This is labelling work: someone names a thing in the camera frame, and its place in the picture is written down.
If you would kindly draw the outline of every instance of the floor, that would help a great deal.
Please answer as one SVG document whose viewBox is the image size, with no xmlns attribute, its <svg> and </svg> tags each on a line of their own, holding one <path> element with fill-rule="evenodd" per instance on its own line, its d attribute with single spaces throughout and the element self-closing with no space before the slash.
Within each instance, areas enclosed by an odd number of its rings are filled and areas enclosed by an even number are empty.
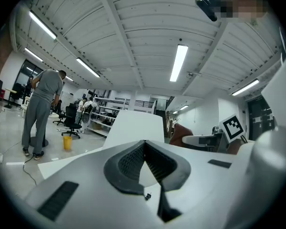
<svg viewBox="0 0 286 229">
<path fill-rule="evenodd" d="M 0 164 L 0 176 L 7 184 L 7 188 L 20 198 L 25 198 L 32 188 L 35 187 L 34 181 L 23 172 L 23 162 L 29 160 L 32 155 L 25 157 L 22 152 L 21 137 L 24 118 L 21 110 L 17 107 L 6 109 L 0 113 L 0 153 L 3 153 L 3 163 Z M 61 132 L 67 128 L 60 124 L 53 124 L 49 117 L 46 128 L 46 139 L 49 145 L 44 148 L 45 155 L 38 161 L 32 159 L 25 164 L 25 170 L 31 174 L 37 184 L 43 181 L 38 164 L 52 162 L 57 159 L 64 159 L 75 155 L 83 154 L 102 147 L 105 137 L 86 130 L 85 134 L 80 134 L 81 138 L 73 136 L 71 151 L 63 149 L 63 138 Z M 32 128 L 31 136 L 35 136 L 36 127 Z"/>
</svg>

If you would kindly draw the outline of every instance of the sneaker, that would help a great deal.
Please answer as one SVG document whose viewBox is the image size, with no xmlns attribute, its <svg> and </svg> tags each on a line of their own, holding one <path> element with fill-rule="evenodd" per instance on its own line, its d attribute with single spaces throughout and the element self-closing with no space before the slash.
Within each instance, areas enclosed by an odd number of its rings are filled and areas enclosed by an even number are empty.
<svg viewBox="0 0 286 229">
<path fill-rule="evenodd" d="M 28 149 L 23 148 L 22 150 L 23 150 L 23 153 L 24 153 L 25 156 L 29 156 L 30 155 Z"/>
<path fill-rule="evenodd" d="M 34 159 L 39 160 L 44 155 L 44 152 L 42 151 L 41 154 L 38 154 L 38 155 L 34 154 L 34 155 L 35 155 Z"/>
</svg>

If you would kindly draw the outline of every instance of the gray pants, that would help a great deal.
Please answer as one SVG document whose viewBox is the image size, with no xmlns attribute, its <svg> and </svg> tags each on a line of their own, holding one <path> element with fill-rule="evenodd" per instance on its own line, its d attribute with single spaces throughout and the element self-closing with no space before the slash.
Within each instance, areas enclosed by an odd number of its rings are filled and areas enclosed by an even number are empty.
<svg viewBox="0 0 286 229">
<path fill-rule="evenodd" d="M 82 112 L 76 111 L 76 117 L 75 117 L 75 123 L 76 123 L 76 124 L 79 124 L 79 121 L 80 121 L 80 119 L 81 119 L 81 116 L 82 116 Z"/>
<path fill-rule="evenodd" d="M 23 134 L 22 134 L 22 146 L 25 149 L 29 148 L 31 129 L 36 121 L 36 146 L 33 150 L 34 154 L 40 154 L 42 151 L 42 141 L 46 130 L 48 117 L 50 114 L 51 104 L 46 100 L 32 96 L 30 103 L 25 114 Z"/>
</svg>

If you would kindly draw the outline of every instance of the ceiling light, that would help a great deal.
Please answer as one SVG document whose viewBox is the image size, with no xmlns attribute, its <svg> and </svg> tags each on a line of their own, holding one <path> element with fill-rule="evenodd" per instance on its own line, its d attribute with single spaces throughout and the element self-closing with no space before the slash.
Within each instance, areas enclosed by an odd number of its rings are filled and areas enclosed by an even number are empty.
<svg viewBox="0 0 286 229">
<path fill-rule="evenodd" d="M 32 20 L 34 20 L 49 36 L 53 38 L 53 40 L 56 39 L 57 35 L 55 35 L 31 10 L 29 12 L 30 17 Z"/>
<path fill-rule="evenodd" d="M 32 71 L 32 72 L 35 73 L 35 74 L 38 74 L 36 71 L 33 71 L 33 70 L 30 69 L 29 67 L 27 67 L 27 69 L 28 69 L 29 71 Z"/>
<path fill-rule="evenodd" d="M 84 63 L 83 60 L 81 60 L 80 58 L 77 58 L 76 61 L 79 62 L 82 66 L 84 66 L 88 71 L 90 71 L 96 77 L 98 77 L 98 78 L 100 77 L 100 75 L 97 74 L 93 69 L 91 69 L 86 63 Z"/>
<path fill-rule="evenodd" d="M 36 59 L 40 60 L 41 62 L 43 61 L 40 57 L 38 57 L 36 54 L 32 53 L 29 49 L 25 48 L 25 51 L 29 52 L 31 55 L 33 55 Z"/>
<path fill-rule="evenodd" d="M 172 75 L 170 79 L 171 82 L 177 81 L 177 78 L 182 68 L 188 48 L 189 47 L 185 45 L 180 45 L 180 44 L 178 45 L 174 67 L 173 67 L 173 71 L 172 71 Z"/>
<path fill-rule="evenodd" d="M 70 77 L 68 77 L 68 76 L 66 76 L 66 78 L 68 79 L 68 80 L 70 80 L 70 81 L 74 81 L 74 80 L 72 80 Z"/>
<path fill-rule="evenodd" d="M 248 90 L 249 88 L 255 86 L 256 84 L 259 84 L 258 79 L 255 79 L 254 81 L 252 81 L 251 83 L 249 83 L 248 85 L 244 86 L 243 88 L 237 90 L 236 92 L 232 93 L 233 96 L 237 96 L 239 94 L 241 94 L 242 92 Z"/>
<path fill-rule="evenodd" d="M 185 108 L 187 108 L 189 105 L 185 105 L 183 106 L 180 110 L 184 110 Z"/>
</svg>

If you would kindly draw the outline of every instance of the trash can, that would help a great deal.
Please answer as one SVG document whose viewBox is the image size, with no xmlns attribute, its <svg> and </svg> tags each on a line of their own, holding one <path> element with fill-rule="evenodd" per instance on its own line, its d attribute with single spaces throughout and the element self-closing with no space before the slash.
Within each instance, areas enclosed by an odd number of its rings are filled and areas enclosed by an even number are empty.
<svg viewBox="0 0 286 229">
<path fill-rule="evenodd" d="M 71 136 L 64 136 L 63 137 L 63 148 L 64 150 L 71 150 L 71 143 L 72 143 L 72 137 Z"/>
</svg>

